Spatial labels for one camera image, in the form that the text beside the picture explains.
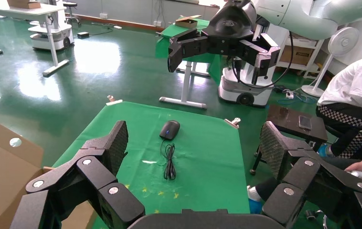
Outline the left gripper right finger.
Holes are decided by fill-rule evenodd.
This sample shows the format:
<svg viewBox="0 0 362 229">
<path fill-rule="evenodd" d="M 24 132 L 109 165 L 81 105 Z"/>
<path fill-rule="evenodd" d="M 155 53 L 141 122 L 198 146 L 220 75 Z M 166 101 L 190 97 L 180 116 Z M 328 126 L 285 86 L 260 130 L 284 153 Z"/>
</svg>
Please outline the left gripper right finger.
<svg viewBox="0 0 362 229">
<path fill-rule="evenodd" d="M 264 229 L 290 229 L 306 202 L 342 229 L 362 229 L 362 172 L 346 172 L 320 157 L 303 141 L 263 124 L 259 154 L 278 186 L 262 208 Z"/>
</svg>

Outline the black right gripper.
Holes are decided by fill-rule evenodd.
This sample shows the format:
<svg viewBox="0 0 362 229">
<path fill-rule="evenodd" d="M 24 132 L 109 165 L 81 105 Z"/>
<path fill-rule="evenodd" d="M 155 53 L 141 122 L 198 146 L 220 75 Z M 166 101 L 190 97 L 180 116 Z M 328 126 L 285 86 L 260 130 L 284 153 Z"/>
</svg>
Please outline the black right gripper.
<svg viewBox="0 0 362 229">
<path fill-rule="evenodd" d="M 236 56 L 243 47 L 241 59 L 251 66 L 251 85 L 266 76 L 277 63 L 280 47 L 273 39 L 253 38 L 257 13 L 250 0 L 228 0 L 209 21 L 206 28 L 189 29 L 170 38 L 167 66 L 174 72 L 184 58 L 205 53 Z"/>
</svg>

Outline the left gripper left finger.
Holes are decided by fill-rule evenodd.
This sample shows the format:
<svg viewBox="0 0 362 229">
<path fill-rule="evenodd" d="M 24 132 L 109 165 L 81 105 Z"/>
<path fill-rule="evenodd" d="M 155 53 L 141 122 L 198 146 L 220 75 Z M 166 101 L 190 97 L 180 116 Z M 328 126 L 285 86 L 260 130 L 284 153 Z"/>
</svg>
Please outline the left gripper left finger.
<svg viewBox="0 0 362 229">
<path fill-rule="evenodd" d="M 11 228 L 59 229 L 84 202 L 108 228 L 130 227 L 145 207 L 117 178 L 127 145 L 127 124 L 117 121 L 108 135 L 87 140 L 71 160 L 31 180 Z"/>
</svg>

